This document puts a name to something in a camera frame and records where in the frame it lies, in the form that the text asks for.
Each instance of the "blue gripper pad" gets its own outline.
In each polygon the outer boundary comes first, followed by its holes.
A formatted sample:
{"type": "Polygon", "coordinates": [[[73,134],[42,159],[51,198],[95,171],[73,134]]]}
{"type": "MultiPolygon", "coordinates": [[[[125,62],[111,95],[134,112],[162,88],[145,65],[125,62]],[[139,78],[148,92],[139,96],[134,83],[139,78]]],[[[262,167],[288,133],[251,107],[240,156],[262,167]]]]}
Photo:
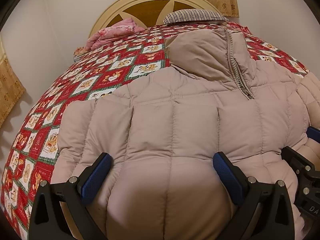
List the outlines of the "blue gripper pad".
{"type": "Polygon", "coordinates": [[[107,153],[102,153],[94,164],[85,168],[79,176],[78,192],[85,206],[94,200],[111,169],[111,165],[112,157],[107,153]]]}
{"type": "Polygon", "coordinates": [[[238,167],[233,166],[222,152],[216,153],[212,160],[213,167],[228,190],[232,202],[237,206],[241,206],[248,190],[246,176],[238,167]]]}
{"type": "Polygon", "coordinates": [[[307,129],[307,136],[308,138],[315,140],[317,143],[320,143],[320,131],[317,128],[310,126],[307,129]]]}

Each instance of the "folded blanket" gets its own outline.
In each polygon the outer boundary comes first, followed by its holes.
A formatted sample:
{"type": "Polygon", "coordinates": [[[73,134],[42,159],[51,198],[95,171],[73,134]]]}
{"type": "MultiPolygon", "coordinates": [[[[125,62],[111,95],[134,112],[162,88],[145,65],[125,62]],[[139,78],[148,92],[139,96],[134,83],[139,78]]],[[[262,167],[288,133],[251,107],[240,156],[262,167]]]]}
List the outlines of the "folded blanket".
{"type": "Polygon", "coordinates": [[[87,40],[84,50],[94,50],[141,31],[144,31],[144,28],[137,26],[132,18],[127,18],[111,27],[97,31],[87,40]]]}

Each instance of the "headboard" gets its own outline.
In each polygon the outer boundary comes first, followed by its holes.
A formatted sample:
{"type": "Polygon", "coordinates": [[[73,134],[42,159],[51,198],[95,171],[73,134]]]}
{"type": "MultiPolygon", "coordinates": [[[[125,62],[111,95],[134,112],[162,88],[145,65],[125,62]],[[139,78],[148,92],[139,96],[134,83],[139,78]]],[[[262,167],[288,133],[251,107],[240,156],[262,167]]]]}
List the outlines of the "headboard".
{"type": "Polygon", "coordinates": [[[171,12],[193,8],[219,12],[206,0],[118,0],[98,18],[89,37],[125,18],[132,17],[139,26],[147,28],[162,25],[164,18],[171,12]]]}

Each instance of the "jacket zipper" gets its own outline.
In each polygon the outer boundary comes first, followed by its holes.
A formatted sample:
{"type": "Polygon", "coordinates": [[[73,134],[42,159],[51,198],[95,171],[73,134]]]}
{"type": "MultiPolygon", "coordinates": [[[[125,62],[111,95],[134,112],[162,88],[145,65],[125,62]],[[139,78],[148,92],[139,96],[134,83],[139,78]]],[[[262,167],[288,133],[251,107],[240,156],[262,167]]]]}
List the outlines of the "jacket zipper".
{"type": "Polygon", "coordinates": [[[230,70],[232,72],[232,77],[237,84],[238,88],[245,95],[247,99],[254,99],[253,94],[249,90],[247,84],[244,81],[244,78],[240,72],[238,63],[233,58],[233,43],[230,33],[225,30],[227,39],[228,39],[228,64],[230,66],[230,70]]]}

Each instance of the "bed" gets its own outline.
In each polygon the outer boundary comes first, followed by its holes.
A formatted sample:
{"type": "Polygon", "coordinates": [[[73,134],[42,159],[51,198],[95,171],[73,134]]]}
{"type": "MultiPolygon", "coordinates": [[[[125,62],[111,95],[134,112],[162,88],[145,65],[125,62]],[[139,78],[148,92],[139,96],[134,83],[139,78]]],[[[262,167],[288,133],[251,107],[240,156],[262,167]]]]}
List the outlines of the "bed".
{"type": "Polygon", "coordinates": [[[83,55],[30,110],[12,144],[1,181],[2,210],[22,239],[28,237],[39,184],[42,180],[50,181],[59,156],[59,127],[67,105],[75,100],[97,99],[140,76],[170,66],[164,51],[166,37],[198,29],[228,28],[244,33],[253,59],[274,61],[300,77],[308,73],[294,57],[253,36],[239,24],[162,25],[168,13],[186,8],[217,11],[206,0],[118,0],[102,13],[89,36],[127,17],[147,29],[83,55]]]}

